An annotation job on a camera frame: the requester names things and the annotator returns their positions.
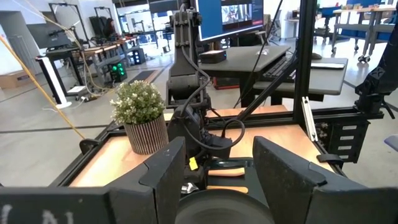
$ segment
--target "ribbed planter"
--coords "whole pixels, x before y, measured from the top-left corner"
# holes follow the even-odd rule
[[[169,143],[163,114],[144,124],[124,124],[132,150],[141,155],[157,152]]]

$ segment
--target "computer mouse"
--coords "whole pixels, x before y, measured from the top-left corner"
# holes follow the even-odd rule
[[[312,60],[321,60],[322,56],[318,55],[317,53],[312,53],[311,59]]]

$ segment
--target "green leaves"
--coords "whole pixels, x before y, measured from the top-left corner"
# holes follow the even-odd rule
[[[115,107],[112,118],[118,124],[143,124],[158,118],[164,109],[164,101],[155,85],[144,81],[122,83],[111,100]]]

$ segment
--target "potted plant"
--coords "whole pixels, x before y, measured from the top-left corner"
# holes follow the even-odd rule
[[[153,84],[122,83],[116,93],[117,100],[111,100],[115,107],[112,118],[123,124],[135,153],[152,154],[169,143],[163,117],[164,101]]]

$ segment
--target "concrete floor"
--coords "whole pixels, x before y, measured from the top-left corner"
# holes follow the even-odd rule
[[[294,46],[293,42],[282,42],[282,45]],[[355,54],[353,41],[337,45],[335,57],[349,58],[346,73],[346,83],[340,96],[325,96],[324,102],[311,102],[312,108],[334,108],[352,106],[358,99],[352,86],[360,84],[368,72],[373,69],[382,54],[375,52],[369,64],[358,63],[359,54]],[[314,43],[314,52],[324,57],[331,57],[331,46],[323,45],[322,40]],[[167,54],[148,61],[145,65],[132,67],[128,71],[132,79],[141,71],[159,70],[162,73],[154,84],[165,96],[165,83],[169,76],[169,68],[174,55]],[[65,86],[74,83],[64,70]],[[43,76],[37,77],[45,91],[50,94]],[[216,109],[231,108],[239,96],[239,91],[215,90],[208,88],[213,106]],[[387,102],[398,106],[398,93],[386,98]],[[86,138],[95,138],[109,122],[111,122],[112,107],[110,99],[114,93],[102,96],[96,101],[83,103],[78,108],[73,99],[73,105],[64,109],[64,113]],[[293,101],[284,99],[284,105],[292,109]],[[71,129],[48,130],[52,128],[67,128],[64,120],[50,108],[49,103],[36,87],[26,85],[13,90],[0,90],[0,183],[6,186],[46,186],[50,184],[71,163],[80,150],[80,137]],[[398,133],[398,121],[391,120],[386,115],[383,120],[371,121],[366,135],[361,156],[357,164],[345,164],[343,171],[350,179],[369,187],[398,185],[398,153],[393,151],[383,140],[391,134]]]

